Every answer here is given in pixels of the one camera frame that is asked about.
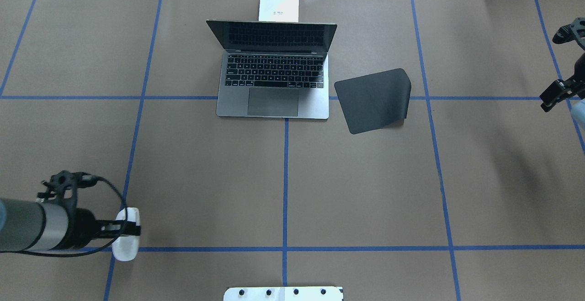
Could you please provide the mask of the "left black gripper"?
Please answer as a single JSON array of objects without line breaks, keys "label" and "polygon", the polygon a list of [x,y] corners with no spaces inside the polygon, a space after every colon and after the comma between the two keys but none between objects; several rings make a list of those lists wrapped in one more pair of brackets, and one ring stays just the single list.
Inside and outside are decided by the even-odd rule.
[{"label": "left black gripper", "polygon": [[87,209],[76,209],[73,216],[71,234],[65,239],[66,249],[81,249],[94,239],[113,239],[113,237],[139,237],[140,225],[114,225],[112,232],[105,228],[110,224],[108,220],[98,220]]}]

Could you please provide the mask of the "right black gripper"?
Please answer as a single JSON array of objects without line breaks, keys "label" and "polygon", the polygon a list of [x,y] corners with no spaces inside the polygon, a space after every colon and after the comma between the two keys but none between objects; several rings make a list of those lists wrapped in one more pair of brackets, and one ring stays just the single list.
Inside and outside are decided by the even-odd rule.
[{"label": "right black gripper", "polygon": [[568,80],[553,81],[539,95],[542,102],[540,107],[544,112],[550,112],[558,103],[575,96],[585,99],[585,53],[576,60],[573,75]]}]

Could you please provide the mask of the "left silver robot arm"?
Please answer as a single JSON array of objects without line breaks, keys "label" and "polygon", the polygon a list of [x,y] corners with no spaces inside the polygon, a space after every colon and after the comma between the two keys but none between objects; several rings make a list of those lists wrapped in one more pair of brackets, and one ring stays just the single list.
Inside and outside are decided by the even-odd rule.
[{"label": "left silver robot arm", "polygon": [[2,252],[81,249],[94,239],[118,239],[120,248],[138,245],[139,211],[121,210],[115,220],[98,220],[87,209],[69,215],[64,206],[1,199]]}]

